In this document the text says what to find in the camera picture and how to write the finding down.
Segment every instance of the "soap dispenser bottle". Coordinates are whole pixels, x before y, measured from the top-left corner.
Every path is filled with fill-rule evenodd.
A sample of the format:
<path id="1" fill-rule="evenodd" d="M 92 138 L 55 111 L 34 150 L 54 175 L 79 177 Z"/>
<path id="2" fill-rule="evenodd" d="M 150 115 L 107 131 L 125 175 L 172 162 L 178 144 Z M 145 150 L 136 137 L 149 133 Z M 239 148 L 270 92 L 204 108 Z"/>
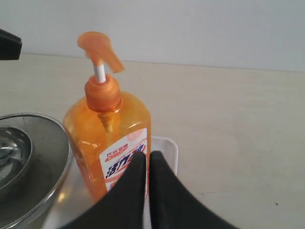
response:
<path id="1" fill-rule="evenodd" d="M 92 60 L 94 75 L 85 85 L 86 96 L 67 112 L 63 124 L 86 186 L 97 202 L 115 185 L 134 152 L 142 151 L 149 158 L 151 116 L 136 96 L 120 91 L 118 82 L 105 74 L 104 63 L 114 73 L 124 70 L 108 36 L 86 32 L 78 38 L 78 45 Z"/>

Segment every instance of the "white tray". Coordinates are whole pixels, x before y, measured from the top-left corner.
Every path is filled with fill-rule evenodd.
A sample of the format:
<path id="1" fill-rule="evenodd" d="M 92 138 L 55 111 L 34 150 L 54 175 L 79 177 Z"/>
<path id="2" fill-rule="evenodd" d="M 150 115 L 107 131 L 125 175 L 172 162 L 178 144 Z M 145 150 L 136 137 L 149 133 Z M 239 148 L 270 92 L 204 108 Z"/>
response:
<path id="1" fill-rule="evenodd" d="M 177 174 L 178 167 L 178 146 L 165 137 L 152 137 L 152 151 L 160 150 L 174 171 Z M 43 229 L 57 229 L 71 220 L 77 218 L 92 206 L 92 201 L 82 179 L 78 166 L 73 160 L 67 178 L 61 188 L 57 201 L 52 206 L 47 216 Z M 150 229 L 149 200 L 144 204 L 144 229 Z"/>

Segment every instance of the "bottle label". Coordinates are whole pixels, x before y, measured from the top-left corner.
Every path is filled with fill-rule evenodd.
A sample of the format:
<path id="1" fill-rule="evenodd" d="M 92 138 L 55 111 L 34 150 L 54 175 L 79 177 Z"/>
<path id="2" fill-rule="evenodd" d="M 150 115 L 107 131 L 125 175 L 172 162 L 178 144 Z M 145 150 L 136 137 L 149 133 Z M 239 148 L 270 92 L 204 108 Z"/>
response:
<path id="1" fill-rule="evenodd" d="M 121 138 L 100 154 L 100 161 L 104 173 L 107 191 L 109 191 L 121 177 L 133 153 L 141 151 L 147 155 L 147 129 L 140 129 Z M 147 168 L 145 197 L 147 196 Z"/>

